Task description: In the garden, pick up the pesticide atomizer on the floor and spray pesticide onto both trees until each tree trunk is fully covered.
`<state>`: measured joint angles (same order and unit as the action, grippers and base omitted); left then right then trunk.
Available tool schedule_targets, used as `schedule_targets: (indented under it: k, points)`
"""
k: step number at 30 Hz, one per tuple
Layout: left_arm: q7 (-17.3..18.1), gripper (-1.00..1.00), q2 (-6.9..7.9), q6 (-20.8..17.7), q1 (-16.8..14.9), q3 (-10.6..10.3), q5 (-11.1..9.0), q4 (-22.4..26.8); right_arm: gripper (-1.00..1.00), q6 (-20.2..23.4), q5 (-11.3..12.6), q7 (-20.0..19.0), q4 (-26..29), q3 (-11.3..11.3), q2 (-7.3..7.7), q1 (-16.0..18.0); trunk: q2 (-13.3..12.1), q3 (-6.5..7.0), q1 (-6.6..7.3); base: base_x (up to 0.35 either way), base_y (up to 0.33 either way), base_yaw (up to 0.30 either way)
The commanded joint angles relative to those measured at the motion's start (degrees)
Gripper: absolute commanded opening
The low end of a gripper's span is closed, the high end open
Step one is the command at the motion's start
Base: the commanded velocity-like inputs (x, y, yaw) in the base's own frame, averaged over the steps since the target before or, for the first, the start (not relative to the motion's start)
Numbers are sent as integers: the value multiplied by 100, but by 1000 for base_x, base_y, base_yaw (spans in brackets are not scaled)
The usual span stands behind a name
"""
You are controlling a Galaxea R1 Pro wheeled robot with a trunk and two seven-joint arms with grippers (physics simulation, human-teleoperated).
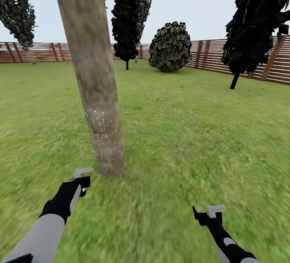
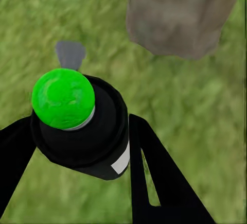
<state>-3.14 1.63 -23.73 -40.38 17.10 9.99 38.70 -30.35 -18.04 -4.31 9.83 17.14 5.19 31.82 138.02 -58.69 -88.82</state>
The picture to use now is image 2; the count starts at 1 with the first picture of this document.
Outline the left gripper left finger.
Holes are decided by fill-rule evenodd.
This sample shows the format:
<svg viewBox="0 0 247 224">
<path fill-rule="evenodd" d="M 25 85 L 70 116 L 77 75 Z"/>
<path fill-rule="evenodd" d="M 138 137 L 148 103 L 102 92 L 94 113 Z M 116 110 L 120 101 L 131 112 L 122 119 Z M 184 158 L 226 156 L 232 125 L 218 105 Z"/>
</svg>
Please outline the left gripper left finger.
<svg viewBox="0 0 247 224">
<path fill-rule="evenodd" d="M 23 117 L 0 131 L 0 219 L 37 147 L 30 122 Z"/>
</svg>

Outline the pesticide atomizer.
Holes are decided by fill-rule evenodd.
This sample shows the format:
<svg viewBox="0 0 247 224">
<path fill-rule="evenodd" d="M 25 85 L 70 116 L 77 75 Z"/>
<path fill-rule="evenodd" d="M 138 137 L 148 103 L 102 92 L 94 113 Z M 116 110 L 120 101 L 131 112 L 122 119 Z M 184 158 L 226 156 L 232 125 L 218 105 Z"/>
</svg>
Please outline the pesticide atomizer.
<svg viewBox="0 0 247 224">
<path fill-rule="evenodd" d="M 105 80 L 77 72 L 87 56 L 82 43 L 62 41 L 55 51 L 62 69 L 33 87 L 33 141 L 50 162 L 115 180 L 130 162 L 128 108 Z"/>
</svg>

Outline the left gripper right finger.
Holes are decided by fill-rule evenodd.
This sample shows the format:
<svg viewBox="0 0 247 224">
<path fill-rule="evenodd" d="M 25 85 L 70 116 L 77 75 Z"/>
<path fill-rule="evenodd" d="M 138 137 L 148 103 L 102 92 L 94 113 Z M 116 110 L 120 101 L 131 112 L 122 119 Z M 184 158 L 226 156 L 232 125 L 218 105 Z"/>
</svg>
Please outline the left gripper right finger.
<svg viewBox="0 0 247 224">
<path fill-rule="evenodd" d="M 130 114 L 128 124 L 133 224 L 216 224 L 148 122 Z M 160 207 L 149 203 L 141 149 Z"/>
</svg>

